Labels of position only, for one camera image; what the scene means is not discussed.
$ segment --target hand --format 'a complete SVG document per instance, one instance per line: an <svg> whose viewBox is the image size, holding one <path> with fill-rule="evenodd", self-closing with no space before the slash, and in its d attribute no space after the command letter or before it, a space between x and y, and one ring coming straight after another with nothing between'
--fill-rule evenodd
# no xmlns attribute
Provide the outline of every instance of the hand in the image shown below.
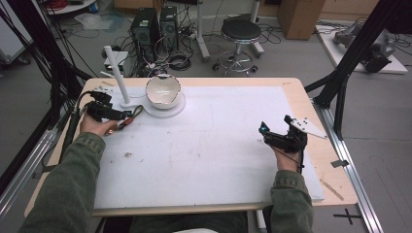
<svg viewBox="0 0 412 233"><path fill-rule="evenodd" d="M95 119L93 119L93 117L85 113L83 120L80 123L80 132L90 132L103 137L106 130L117 123L118 122L116 120L97 122Z"/></svg>
<svg viewBox="0 0 412 233"><path fill-rule="evenodd" d="M278 162L278 170L288 170L297 172L297 163L299 159L299 153L286 153L284 150L272 148L275 152Z"/></svg>

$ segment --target white bowl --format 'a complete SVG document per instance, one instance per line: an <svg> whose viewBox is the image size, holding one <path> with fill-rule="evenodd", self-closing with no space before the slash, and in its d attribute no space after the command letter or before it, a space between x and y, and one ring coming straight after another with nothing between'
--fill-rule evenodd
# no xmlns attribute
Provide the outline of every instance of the white bowl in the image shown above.
<svg viewBox="0 0 412 233"><path fill-rule="evenodd" d="M156 75L146 84L146 96L155 108L171 109L179 104L181 85L171 75Z"/></svg>

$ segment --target person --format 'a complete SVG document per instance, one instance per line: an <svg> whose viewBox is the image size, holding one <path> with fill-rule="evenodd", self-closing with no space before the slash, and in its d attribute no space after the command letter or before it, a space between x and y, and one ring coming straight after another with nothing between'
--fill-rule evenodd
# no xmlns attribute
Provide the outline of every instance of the person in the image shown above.
<svg viewBox="0 0 412 233"><path fill-rule="evenodd" d="M79 136L64 152L62 162L48 174L33 209L18 232L80 233L88 231L99 173L99 161L105 149L102 137L114 124L116 122L112 120L97 122L85 114L80 125ZM278 149L273 149L273 151L279 171L270 189L273 201L272 232L311 232L313 223L311 198L303 177L296 172L297 164L292 160L296 160L298 155L297 153L284 154ZM206 218L203 219L207 222L213 222L210 220L213 217L214 220L219 221L221 218L225 222L236 222L240 219L234 215L228 217L224 214L223 216L220 214L205 215ZM239 229L232 228L228 232L247 232L246 222L237 225ZM199 232L220 232L219 229L210 229L207 225L202 228L205 229ZM133 230L143 232L139 226L132 224L130 232L134 232ZM147 229L147 232L164 231Z"/></svg>

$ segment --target green jacket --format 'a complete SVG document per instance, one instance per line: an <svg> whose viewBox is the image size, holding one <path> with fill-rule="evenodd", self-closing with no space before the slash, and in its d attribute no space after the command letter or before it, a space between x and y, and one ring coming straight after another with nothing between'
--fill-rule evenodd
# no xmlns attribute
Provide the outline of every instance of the green jacket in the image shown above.
<svg viewBox="0 0 412 233"><path fill-rule="evenodd" d="M81 133L45 179L18 232L87 232L104 149L99 136ZM270 192L273 232L311 232L311 198L300 174L279 171Z"/></svg>

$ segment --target black stool seat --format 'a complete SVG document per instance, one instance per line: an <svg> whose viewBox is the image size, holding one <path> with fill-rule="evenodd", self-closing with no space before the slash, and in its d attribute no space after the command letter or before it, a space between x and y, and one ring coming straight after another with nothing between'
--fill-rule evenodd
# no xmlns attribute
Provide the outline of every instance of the black stool seat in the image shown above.
<svg viewBox="0 0 412 233"><path fill-rule="evenodd" d="M260 33L260 27L246 20L230 20L226 21L222 27L222 33L232 40L253 40Z"/></svg>

